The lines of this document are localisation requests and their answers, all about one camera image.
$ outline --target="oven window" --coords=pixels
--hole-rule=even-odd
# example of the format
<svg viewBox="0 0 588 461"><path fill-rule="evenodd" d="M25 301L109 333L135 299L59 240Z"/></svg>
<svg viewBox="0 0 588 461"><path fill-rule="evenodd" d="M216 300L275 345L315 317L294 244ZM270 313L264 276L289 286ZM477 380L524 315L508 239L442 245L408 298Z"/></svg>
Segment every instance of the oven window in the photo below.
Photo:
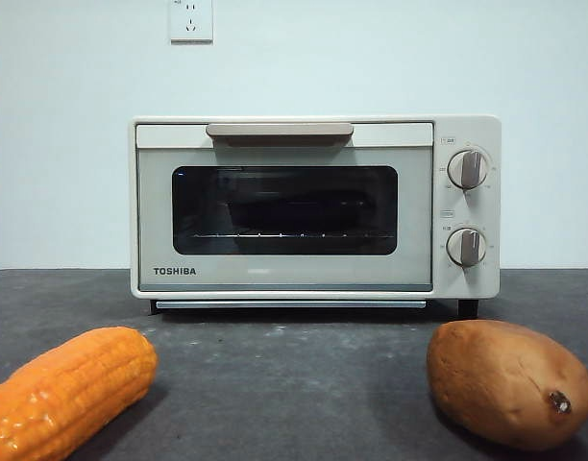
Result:
<svg viewBox="0 0 588 461"><path fill-rule="evenodd" d="M397 246L389 166L182 166L172 175L183 255L389 255Z"/></svg>

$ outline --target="dark stone surface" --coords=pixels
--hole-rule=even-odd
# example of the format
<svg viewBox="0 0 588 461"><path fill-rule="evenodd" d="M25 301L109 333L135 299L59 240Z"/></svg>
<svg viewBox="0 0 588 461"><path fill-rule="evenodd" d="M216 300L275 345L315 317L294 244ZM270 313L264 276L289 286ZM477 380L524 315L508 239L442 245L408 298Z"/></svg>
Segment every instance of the dark stone surface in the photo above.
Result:
<svg viewBox="0 0 588 461"><path fill-rule="evenodd" d="M71 460L588 460L588 422L531 455L437 413L425 355L455 303L148 313L124 270L0 271L0 382L90 328L138 328L158 351L146 398ZM479 313L548 334L588 368L588 270L503 271Z"/></svg>

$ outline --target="toshiba logo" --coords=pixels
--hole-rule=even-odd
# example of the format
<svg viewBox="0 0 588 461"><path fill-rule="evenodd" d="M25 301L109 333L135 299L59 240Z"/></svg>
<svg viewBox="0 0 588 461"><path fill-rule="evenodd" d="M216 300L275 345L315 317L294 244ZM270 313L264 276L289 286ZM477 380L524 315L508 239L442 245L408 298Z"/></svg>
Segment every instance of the toshiba logo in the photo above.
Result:
<svg viewBox="0 0 588 461"><path fill-rule="evenodd" d="M154 267L156 276L195 276L196 269L193 267Z"/></svg>

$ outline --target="electrical socket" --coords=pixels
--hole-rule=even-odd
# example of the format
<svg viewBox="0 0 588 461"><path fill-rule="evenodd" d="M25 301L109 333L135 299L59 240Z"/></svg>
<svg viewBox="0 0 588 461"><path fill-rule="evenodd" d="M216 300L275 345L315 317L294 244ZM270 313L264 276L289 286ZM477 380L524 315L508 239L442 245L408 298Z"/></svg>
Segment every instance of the electrical socket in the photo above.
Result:
<svg viewBox="0 0 588 461"><path fill-rule="evenodd" d="M172 43L213 41L212 0L169 0L169 2Z"/></svg>

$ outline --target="corn cob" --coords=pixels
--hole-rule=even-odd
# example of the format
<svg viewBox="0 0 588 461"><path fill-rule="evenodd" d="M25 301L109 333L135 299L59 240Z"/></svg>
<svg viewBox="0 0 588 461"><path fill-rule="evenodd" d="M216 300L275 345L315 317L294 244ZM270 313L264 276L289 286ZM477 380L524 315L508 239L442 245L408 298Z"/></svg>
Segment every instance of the corn cob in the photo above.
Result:
<svg viewBox="0 0 588 461"><path fill-rule="evenodd" d="M0 461L58 461L126 407L155 376L153 346L132 328L97 328L0 384Z"/></svg>

